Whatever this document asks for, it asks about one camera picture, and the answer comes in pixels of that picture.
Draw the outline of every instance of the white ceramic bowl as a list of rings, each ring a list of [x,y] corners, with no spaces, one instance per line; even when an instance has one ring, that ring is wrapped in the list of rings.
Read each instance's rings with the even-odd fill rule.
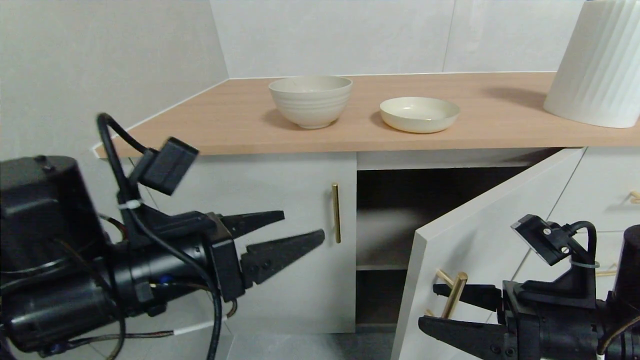
[[[339,76],[297,76],[272,82],[269,91],[287,120],[305,129],[319,129],[340,116],[352,84]]]
[[[460,108],[430,97],[396,97],[380,104],[382,119],[390,127],[409,133],[437,133],[453,123]]]

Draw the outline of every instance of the black cable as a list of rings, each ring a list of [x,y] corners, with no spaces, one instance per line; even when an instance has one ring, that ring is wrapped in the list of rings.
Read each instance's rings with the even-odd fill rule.
[[[116,149],[113,145],[113,141],[111,140],[111,137],[109,135],[108,126],[113,128],[117,133],[120,134],[120,136],[123,136],[124,134],[125,136],[123,136],[122,138],[128,143],[130,143],[132,146],[136,147],[137,145],[134,145],[134,144],[138,144],[139,149],[137,150],[139,151],[141,150],[141,152],[144,152],[145,150],[147,150],[147,148],[139,144],[135,139],[133,139],[130,135],[128,135],[126,131],[124,131],[122,127],[120,127],[120,125],[118,125],[118,123],[115,120],[113,120],[113,118],[110,115],[106,113],[99,114],[96,119],[96,123],[98,127],[98,132],[100,134],[100,139],[102,140],[102,144],[104,146],[104,151],[107,154],[107,160],[109,161],[109,165],[111,166],[113,175],[115,176],[116,182],[118,183],[118,187],[120,189],[120,196],[122,198],[121,200],[123,202],[134,200],[134,197],[132,196],[133,189],[131,189],[130,184],[127,180],[127,177],[125,176],[124,171],[122,170],[122,164],[120,163],[118,153],[116,152]],[[191,256],[188,256],[180,249],[175,248],[173,245],[165,242],[156,234],[154,234],[154,232],[151,231],[145,225],[144,221],[142,221],[142,219],[138,216],[138,213],[136,212],[136,210],[130,209],[129,213],[131,214],[131,217],[136,223],[136,225],[140,228],[140,230],[143,233],[145,233],[151,240],[156,242],[158,245],[164,248],[171,255],[180,259],[185,264],[191,265],[198,272],[199,276],[205,281],[205,283],[209,287],[209,291],[211,292],[211,295],[213,298],[213,305],[214,305],[213,306],[214,307],[214,325],[213,325],[213,331],[211,333],[211,342],[209,343],[209,352],[207,354],[207,360],[214,360],[216,357],[216,350],[218,349],[218,342],[220,340],[220,329],[222,326],[222,303],[220,301],[220,292],[218,291],[218,287],[216,286],[216,283],[213,281],[213,278],[209,275],[207,270],[201,264],[197,263]]]
[[[115,292],[113,291],[113,289],[111,289],[109,284],[107,284],[107,282],[102,278],[102,276],[100,276],[100,274],[98,274],[91,267],[91,265],[89,265],[89,263],[86,262],[86,260],[82,257],[82,255],[80,255],[78,252],[74,250],[73,247],[71,247],[71,245],[69,245],[64,240],[60,240],[60,239],[54,239],[54,241],[59,243],[65,249],[65,251],[67,251],[67,253],[69,253],[69,255],[71,255],[71,257],[75,259],[78,265],[83,267],[84,270],[87,273],[89,273],[89,275],[91,275],[91,277],[98,284],[98,286],[100,286],[102,290],[104,290],[104,292],[109,296],[109,298],[111,298],[111,301],[114,302],[113,309],[114,309],[116,318],[118,320],[118,323],[120,324],[120,329],[118,333],[118,342],[116,343],[115,348],[113,348],[113,350],[111,351],[110,355],[107,357],[107,360],[114,360],[122,350],[122,346],[124,345],[125,334],[127,332],[127,324],[125,323],[124,314],[122,313],[120,304],[117,301]]]
[[[213,281],[213,278],[209,275],[207,270],[201,264],[196,262],[191,256],[185,254],[180,249],[177,249],[173,245],[169,244],[168,242],[164,241],[156,234],[154,234],[154,232],[145,225],[136,210],[130,210],[130,213],[134,222],[140,228],[140,230],[142,230],[143,233],[145,233],[151,240],[156,242],[171,255],[180,259],[185,264],[191,265],[207,284],[207,287],[209,288],[209,291],[211,292],[213,298],[214,309],[214,324],[213,331],[211,332],[211,342],[209,343],[209,353],[207,354],[207,360],[215,360],[216,351],[218,349],[218,342],[220,340],[220,330],[222,328],[222,301],[220,301],[220,292],[218,291],[216,283]]]
[[[203,284],[196,284],[195,282],[179,282],[179,281],[172,281],[172,282],[163,282],[161,284],[154,284],[155,286],[187,286],[190,288],[196,288],[196,289],[200,289],[200,290],[205,290],[205,291],[209,291],[209,288],[206,285]],[[238,310],[238,301],[236,299],[231,300],[231,310],[229,310],[229,312],[227,313],[226,317],[230,318],[231,316],[233,316],[236,311]]]
[[[115,226],[118,229],[118,231],[120,231],[120,236],[122,237],[120,241],[125,241],[127,239],[127,227],[124,226],[123,223],[119,222],[118,220],[112,218],[109,215],[105,215],[102,213],[98,213],[98,217],[108,222],[109,224]]]
[[[152,284],[152,286],[187,286],[190,288],[201,289],[205,291],[209,291],[209,288],[203,284],[197,284],[195,282],[163,282],[161,284]],[[231,310],[227,313],[227,318],[233,316],[238,309],[237,300],[232,300]],[[163,330],[156,332],[134,332],[125,334],[125,338],[127,339],[159,339],[159,338],[167,338],[169,336],[173,336],[173,330]],[[117,339],[119,334],[105,334],[99,336],[92,336],[89,338],[80,338],[76,340],[69,341],[66,346],[66,350],[71,350],[82,345],[87,345],[90,343],[95,343],[98,341],[107,341],[107,340],[115,340]]]
[[[640,315],[637,315],[635,318],[632,318],[631,320],[623,323],[621,326],[614,328],[614,330],[611,332],[607,331],[598,341],[598,355],[604,355],[605,351],[607,351],[607,348],[609,347],[609,344],[611,344],[611,341],[613,341],[615,337],[619,336],[623,332],[627,331],[627,329],[638,323],[640,323]]]
[[[136,149],[142,154],[144,154],[145,151],[147,151],[147,147],[139,143],[136,139],[133,138],[133,136],[129,135],[129,133],[125,129],[123,129],[122,126],[120,126],[120,124],[118,124],[115,120],[113,120],[113,117],[111,117],[111,115],[107,113],[101,113],[100,115],[98,115],[98,117],[102,117],[106,121],[107,125],[111,129],[113,129],[113,131],[115,131],[116,134],[120,135],[120,137],[124,141],[126,141],[129,145],[131,145],[132,148]]]
[[[572,232],[572,236],[578,232],[580,229],[587,229],[587,252],[591,256],[589,261],[590,265],[595,265],[596,263],[596,247],[598,246],[598,234],[596,232],[596,227],[591,222],[588,221],[578,221],[569,225],[569,230]]]
[[[65,348],[66,348],[65,350],[71,350],[71,349],[81,347],[83,345],[87,345],[90,343],[96,343],[98,341],[115,340],[115,339],[118,339],[119,336],[120,334],[106,334],[106,335],[92,336],[90,338],[81,338],[77,340],[71,340],[65,344]],[[125,334],[125,338],[127,339],[159,339],[159,338],[167,338],[169,336],[173,336],[173,330]]]
[[[108,126],[110,126],[110,122],[113,122],[117,125],[115,120],[113,120],[111,116],[105,113],[101,113],[96,119],[98,133],[100,134],[100,139],[102,140],[102,144],[104,146],[104,152],[106,152],[107,154],[107,160],[109,161],[109,165],[111,166],[111,171],[113,171],[113,175],[116,178],[116,183],[118,183],[120,194],[122,195],[124,202],[127,202],[129,200],[133,200],[132,190],[131,187],[129,187],[127,177],[122,170],[120,158],[118,157],[118,153],[116,152],[116,149],[113,146],[113,141],[111,141],[111,137],[109,135]]]

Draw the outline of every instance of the wooden countertop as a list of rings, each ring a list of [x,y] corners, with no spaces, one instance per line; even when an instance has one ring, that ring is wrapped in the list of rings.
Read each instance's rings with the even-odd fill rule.
[[[156,149],[174,136],[208,154],[396,151],[522,147],[640,146],[640,125],[609,129],[562,119],[542,108],[554,73],[353,76],[353,94],[329,127],[302,129],[276,110],[274,79],[235,79],[136,126],[130,132]],[[401,96],[455,102],[460,117],[435,134],[410,134],[383,123],[382,101]],[[121,156],[139,153],[116,139]],[[104,150],[96,148],[100,157]]]

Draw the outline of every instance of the gold cabinet handle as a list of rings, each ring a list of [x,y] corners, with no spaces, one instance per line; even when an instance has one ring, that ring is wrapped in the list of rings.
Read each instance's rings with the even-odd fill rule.
[[[333,222],[335,223],[335,242],[341,243],[342,236],[340,233],[340,196],[338,195],[338,183],[331,185],[333,193]]]
[[[447,303],[444,306],[444,310],[442,311],[443,319],[450,319],[453,315],[453,311],[456,309],[456,305],[460,302],[460,296],[462,295],[462,291],[464,291],[465,286],[467,285],[467,281],[469,280],[469,276],[464,272],[459,272],[458,276],[454,280],[451,279],[447,273],[438,269],[436,271],[436,276],[438,276],[441,280],[443,280],[449,287],[451,288],[451,293],[449,294],[449,298],[447,299]],[[433,312],[429,309],[424,311],[424,314],[427,316],[433,316]]]
[[[596,277],[616,276],[617,270],[596,271]]]
[[[640,192],[631,192],[631,203],[640,204]]]

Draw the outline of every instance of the cream plate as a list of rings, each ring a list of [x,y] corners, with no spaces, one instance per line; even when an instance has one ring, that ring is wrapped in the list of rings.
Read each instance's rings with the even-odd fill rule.
[[[389,125],[409,133],[437,133],[458,118],[460,107],[430,97],[396,97],[380,104],[380,115]]]

